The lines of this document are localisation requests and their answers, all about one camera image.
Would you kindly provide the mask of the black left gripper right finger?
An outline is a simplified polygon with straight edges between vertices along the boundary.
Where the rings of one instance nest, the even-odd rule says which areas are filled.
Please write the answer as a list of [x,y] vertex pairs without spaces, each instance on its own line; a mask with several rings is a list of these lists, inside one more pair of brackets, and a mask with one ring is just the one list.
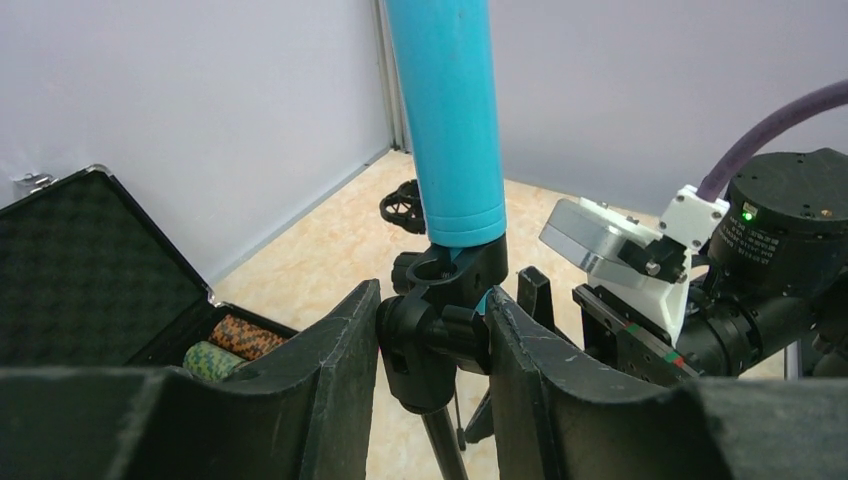
[[705,378],[666,389],[585,354],[503,290],[487,299],[504,479],[843,479],[847,383]]

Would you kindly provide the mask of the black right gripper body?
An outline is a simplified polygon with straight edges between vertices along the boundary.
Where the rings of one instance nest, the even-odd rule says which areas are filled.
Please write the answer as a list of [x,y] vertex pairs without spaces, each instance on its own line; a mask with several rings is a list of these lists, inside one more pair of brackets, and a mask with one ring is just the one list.
[[703,375],[702,369],[656,336],[646,319],[610,292],[584,284],[572,296],[581,309],[584,350],[596,360],[664,387]]

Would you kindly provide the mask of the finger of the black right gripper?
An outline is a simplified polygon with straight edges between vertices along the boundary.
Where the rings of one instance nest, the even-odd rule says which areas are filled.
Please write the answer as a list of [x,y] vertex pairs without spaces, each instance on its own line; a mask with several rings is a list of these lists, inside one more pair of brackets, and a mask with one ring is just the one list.
[[518,273],[517,303],[536,323],[557,332],[550,279],[535,266]]

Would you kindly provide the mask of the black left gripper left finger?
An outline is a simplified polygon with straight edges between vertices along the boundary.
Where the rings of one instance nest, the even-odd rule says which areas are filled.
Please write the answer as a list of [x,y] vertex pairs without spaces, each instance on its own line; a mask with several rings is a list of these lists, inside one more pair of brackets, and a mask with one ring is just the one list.
[[380,283],[219,383],[173,368],[5,368],[5,479],[362,479]]

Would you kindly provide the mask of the black tripod clip mic stand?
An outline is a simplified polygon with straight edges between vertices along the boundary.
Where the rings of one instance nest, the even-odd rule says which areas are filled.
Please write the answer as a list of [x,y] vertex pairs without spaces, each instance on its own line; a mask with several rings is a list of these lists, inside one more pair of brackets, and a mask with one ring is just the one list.
[[391,272],[395,294],[378,307],[376,335],[390,392],[422,419],[445,479],[467,476],[448,406],[458,370],[491,371],[490,333],[479,306],[508,272],[506,237],[403,252]]

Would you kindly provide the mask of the blue toy microphone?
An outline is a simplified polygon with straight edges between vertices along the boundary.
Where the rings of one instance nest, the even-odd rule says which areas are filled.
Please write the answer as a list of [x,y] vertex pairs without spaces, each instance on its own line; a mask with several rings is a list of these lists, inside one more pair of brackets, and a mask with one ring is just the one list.
[[449,248],[494,241],[507,220],[488,4],[386,10],[427,235]]

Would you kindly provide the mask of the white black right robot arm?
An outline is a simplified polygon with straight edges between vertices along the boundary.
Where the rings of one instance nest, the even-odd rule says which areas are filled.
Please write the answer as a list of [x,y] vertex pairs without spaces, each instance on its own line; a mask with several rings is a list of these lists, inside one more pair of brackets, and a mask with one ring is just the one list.
[[671,386],[736,377],[777,352],[787,378],[847,374],[847,157],[753,157],[709,204],[681,189],[656,224],[560,200],[541,241],[573,290],[594,359]]

